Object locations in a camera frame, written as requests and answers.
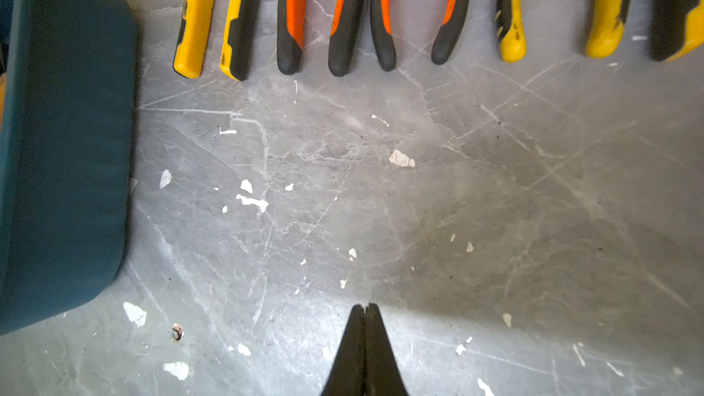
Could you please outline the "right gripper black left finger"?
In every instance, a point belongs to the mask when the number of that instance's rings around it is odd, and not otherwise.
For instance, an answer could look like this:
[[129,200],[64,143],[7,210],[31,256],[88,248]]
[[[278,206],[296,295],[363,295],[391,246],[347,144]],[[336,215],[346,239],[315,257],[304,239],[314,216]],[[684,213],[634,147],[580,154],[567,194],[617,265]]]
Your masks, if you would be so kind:
[[365,309],[352,307],[322,396],[362,396],[365,390]]

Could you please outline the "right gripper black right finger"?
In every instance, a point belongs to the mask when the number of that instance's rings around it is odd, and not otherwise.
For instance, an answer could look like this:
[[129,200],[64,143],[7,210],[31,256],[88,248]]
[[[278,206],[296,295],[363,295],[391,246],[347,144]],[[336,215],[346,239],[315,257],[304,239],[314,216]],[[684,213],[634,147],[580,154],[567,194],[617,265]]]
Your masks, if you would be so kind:
[[365,394],[407,396],[391,341],[377,304],[369,304],[365,317]]

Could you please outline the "orange long-nose pliers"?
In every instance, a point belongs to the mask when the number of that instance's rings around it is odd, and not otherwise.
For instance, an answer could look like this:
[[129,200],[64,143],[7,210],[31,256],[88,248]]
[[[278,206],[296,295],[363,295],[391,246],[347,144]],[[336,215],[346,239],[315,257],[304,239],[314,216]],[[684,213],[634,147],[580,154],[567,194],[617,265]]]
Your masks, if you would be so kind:
[[391,72],[398,66],[401,34],[396,24],[409,30],[418,25],[428,33],[425,49],[435,65],[447,63],[467,21],[470,0],[370,0],[370,34],[379,67]]

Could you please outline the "yellow black combination pliers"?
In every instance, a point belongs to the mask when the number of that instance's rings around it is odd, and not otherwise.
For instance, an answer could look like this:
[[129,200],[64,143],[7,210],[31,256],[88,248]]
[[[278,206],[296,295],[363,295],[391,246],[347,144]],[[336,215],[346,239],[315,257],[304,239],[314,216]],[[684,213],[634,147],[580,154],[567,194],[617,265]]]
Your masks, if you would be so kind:
[[650,54],[672,62],[703,44],[703,0],[654,0]]

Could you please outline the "yellow black long-nose pliers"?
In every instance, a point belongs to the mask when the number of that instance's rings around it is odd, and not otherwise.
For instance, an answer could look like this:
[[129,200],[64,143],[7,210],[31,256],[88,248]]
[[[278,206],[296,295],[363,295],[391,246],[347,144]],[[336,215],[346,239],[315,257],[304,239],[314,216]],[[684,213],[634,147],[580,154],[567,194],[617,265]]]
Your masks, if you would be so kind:
[[519,62],[529,49],[568,42],[590,58],[614,54],[625,34],[631,0],[495,0],[498,52]]

